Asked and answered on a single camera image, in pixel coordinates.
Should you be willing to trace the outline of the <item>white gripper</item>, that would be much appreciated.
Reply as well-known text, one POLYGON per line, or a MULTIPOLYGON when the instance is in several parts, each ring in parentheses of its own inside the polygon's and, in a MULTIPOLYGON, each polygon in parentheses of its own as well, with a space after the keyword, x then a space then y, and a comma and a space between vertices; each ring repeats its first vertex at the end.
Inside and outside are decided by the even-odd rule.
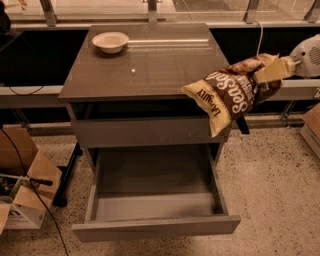
POLYGON ((289 78, 320 76, 320 34, 299 43, 290 56, 281 57, 253 75, 257 83, 267 83, 289 78))

